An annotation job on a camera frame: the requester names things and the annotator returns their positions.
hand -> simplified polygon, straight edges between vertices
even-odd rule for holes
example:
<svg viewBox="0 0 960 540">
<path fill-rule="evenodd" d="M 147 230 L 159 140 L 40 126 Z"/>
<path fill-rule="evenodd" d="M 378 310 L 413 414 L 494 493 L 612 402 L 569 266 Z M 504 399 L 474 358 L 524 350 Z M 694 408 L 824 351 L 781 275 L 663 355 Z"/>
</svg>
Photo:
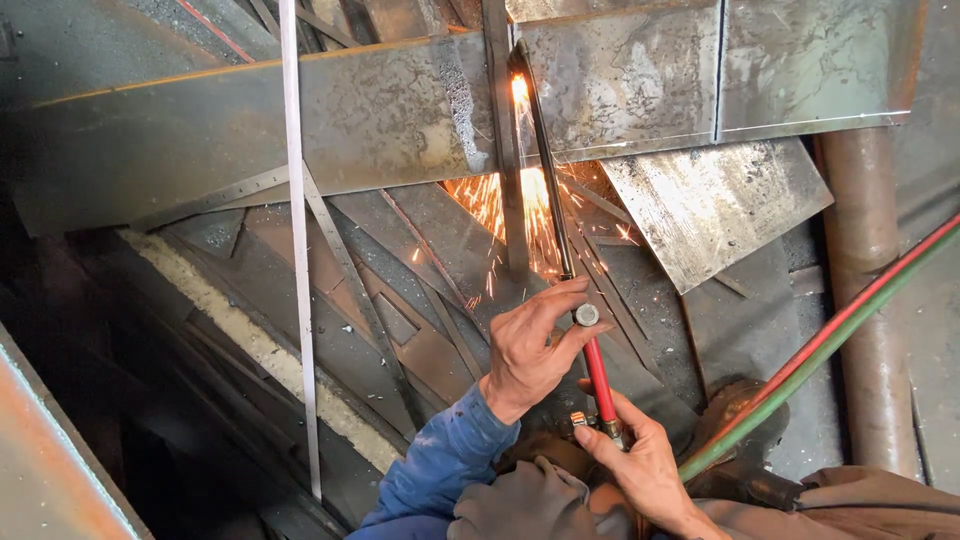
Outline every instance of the hand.
<svg viewBox="0 0 960 540">
<path fill-rule="evenodd" d="M 613 328 L 600 321 L 574 325 L 545 345 L 557 319 L 587 301 L 588 278 L 582 276 L 533 296 L 521 306 L 493 317 L 491 371 L 479 381 L 480 393 L 493 414 L 510 425 L 523 416 L 570 370 L 577 353 L 595 335 Z"/>
<path fill-rule="evenodd" d="M 579 385 L 592 394 L 589 380 Z M 730 538 L 686 494 L 663 426 L 619 392 L 612 394 L 624 437 L 636 442 L 628 453 L 620 452 L 605 433 L 578 426 L 574 435 L 580 446 L 610 469 L 630 504 L 655 525 L 682 538 Z"/>
</svg>

rusty pipe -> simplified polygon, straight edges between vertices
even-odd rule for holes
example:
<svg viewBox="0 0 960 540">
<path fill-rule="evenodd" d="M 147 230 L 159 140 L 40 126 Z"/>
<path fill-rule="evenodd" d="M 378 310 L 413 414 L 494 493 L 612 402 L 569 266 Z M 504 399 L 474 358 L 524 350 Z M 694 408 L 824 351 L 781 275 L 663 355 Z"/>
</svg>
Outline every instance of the rusty pipe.
<svg viewBox="0 0 960 540">
<path fill-rule="evenodd" d="M 835 203 L 824 210 L 833 302 L 845 305 L 900 256 L 887 128 L 820 135 Z M 914 478 L 917 442 L 897 299 L 841 347 L 853 463 Z"/>
</svg>

red hose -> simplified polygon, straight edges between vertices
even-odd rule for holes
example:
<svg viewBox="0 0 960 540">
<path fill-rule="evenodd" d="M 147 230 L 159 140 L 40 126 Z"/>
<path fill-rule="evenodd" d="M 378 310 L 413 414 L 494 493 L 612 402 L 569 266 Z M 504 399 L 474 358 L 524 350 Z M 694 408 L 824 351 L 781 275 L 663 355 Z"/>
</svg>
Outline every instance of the red hose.
<svg viewBox="0 0 960 540">
<path fill-rule="evenodd" d="M 797 371 L 797 368 L 800 367 L 800 364 L 804 361 L 819 347 L 834 331 L 837 327 L 843 324 L 851 314 L 860 306 L 863 305 L 870 297 L 874 296 L 876 292 L 891 278 L 896 276 L 904 266 L 910 263 L 913 259 L 917 258 L 921 253 L 926 251 L 934 242 L 939 240 L 944 234 L 948 233 L 951 229 L 960 224 L 960 213 L 953 216 L 952 219 L 949 219 L 946 223 L 937 228 L 936 231 L 931 233 L 929 236 L 924 238 L 920 243 L 911 248 L 906 252 L 903 257 L 897 259 L 893 264 L 887 267 L 879 276 L 874 278 L 870 284 L 863 288 L 860 292 L 850 300 L 850 303 L 844 306 L 842 309 L 837 311 L 830 320 L 824 325 L 823 328 L 819 329 L 817 333 L 810 338 L 806 344 L 801 347 L 797 353 L 790 357 L 789 360 L 783 367 L 781 367 L 777 373 L 774 374 L 770 380 L 764 384 L 759 392 L 754 395 L 749 403 L 746 404 L 731 421 L 727 423 L 717 434 L 713 435 L 710 440 L 707 442 L 707 445 L 716 441 L 720 437 L 727 434 L 734 426 L 739 424 L 748 414 L 753 412 L 757 405 L 763 402 L 774 390 L 780 387 L 783 382 L 793 375 L 793 372 Z"/>
<path fill-rule="evenodd" d="M 613 396 L 610 394 L 610 383 L 607 381 L 607 368 L 603 365 L 600 343 L 595 336 L 587 345 L 584 345 L 584 357 L 587 359 L 587 374 L 593 381 L 594 398 L 597 401 L 600 420 L 612 422 L 616 420 L 616 411 L 613 410 Z"/>
</svg>

